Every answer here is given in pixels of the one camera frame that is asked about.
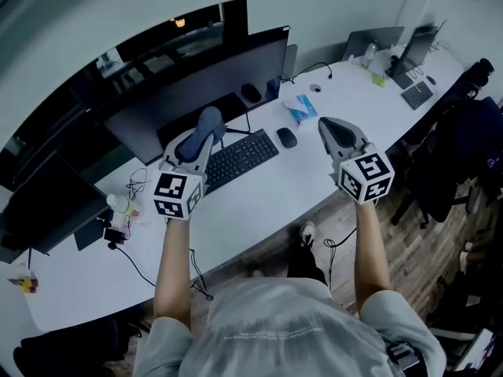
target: person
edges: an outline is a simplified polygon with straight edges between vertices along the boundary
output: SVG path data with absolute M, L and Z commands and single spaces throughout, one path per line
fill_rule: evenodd
M 189 222 L 170 220 L 154 296 L 155 320 L 138 344 L 135 376 L 403 375 L 409 348 L 418 375 L 441 376 L 442 347 L 390 289 L 373 203 L 356 207 L 354 287 L 359 319 L 338 308 L 316 267 L 306 224 L 286 278 L 251 278 L 219 292 L 198 339 L 190 332 Z
M 490 239 L 466 242 L 464 251 L 459 254 L 459 270 L 466 274 L 470 264 L 483 263 L 486 261 L 486 249 Z

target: wooden floor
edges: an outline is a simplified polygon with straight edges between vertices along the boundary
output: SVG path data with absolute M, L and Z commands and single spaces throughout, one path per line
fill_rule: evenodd
M 458 195 L 463 196 L 467 191 L 468 184 L 465 184 L 458 189 Z M 497 213 L 495 207 L 486 207 L 485 198 L 481 195 L 473 214 L 468 216 L 464 205 L 456 206 L 444 223 L 431 221 L 426 229 L 420 229 L 422 216 L 415 203 L 400 224 L 393 226 L 391 217 L 403 196 L 404 192 L 392 190 L 377 204 L 380 231 L 384 238 L 393 289 L 400 292 L 425 319 L 436 308 L 442 295 L 442 288 L 437 283 L 439 276 L 444 276 L 447 281 L 452 280 L 464 243 L 471 240 L 478 229 L 494 223 Z M 286 276 L 289 245 L 296 243 L 299 228 L 306 221 L 312 221 L 317 226 L 313 252 L 318 267 L 328 280 L 330 251 L 323 240 L 331 239 L 339 243 L 356 226 L 354 204 L 339 192 L 309 214 L 205 275 L 209 293 L 218 294 L 227 284 L 248 277 L 253 269 L 261 269 L 266 276 Z M 332 296 L 351 313 L 355 313 L 355 244 L 356 233 L 337 248 L 332 267 Z M 193 292 L 193 331 L 196 335 L 206 324 L 210 304 L 203 295 Z M 149 324 L 152 320 L 152 303 L 146 303 L 145 308 L 149 314 L 145 322 Z M 125 361 L 109 365 L 116 375 L 130 375 L 136 344 L 132 339 Z

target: black and white marker cube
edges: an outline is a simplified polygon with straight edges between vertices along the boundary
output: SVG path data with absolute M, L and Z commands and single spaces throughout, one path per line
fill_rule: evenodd
M 374 151 L 340 164 L 339 187 L 363 204 L 386 196 L 394 177 L 395 171 L 387 156 Z
M 203 198 L 203 176 L 159 170 L 152 180 L 153 201 L 159 215 L 189 219 Z

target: black mouse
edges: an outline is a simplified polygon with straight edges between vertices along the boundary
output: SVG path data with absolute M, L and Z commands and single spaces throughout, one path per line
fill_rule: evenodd
M 252 84 L 244 84 L 241 87 L 241 93 L 253 104 L 260 102 L 260 100 L 262 99 L 262 95 L 260 94 L 259 90 L 257 90 Z
M 429 75 L 426 76 L 426 79 L 429 82 L 431 82 L 432 85 L 437 85 L 437 82 L 432 77 L 430 77 Z
M 293 135 L 293 132 L 289 128 L 283 127 L 276 131 L 276 133 L 285 148 L 293 148 L 297 145 L 296 136 Z

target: power adapter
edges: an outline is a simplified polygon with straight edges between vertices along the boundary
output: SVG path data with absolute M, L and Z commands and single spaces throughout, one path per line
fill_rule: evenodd
M 114 229 L 105 229 L 105 234 L 103 235 L 103 239 L 107 240 L 108 248 L 110 250 L 115 250 L 117 248 L 117 244 L 124 244 L 125 235 L 122 232 Z

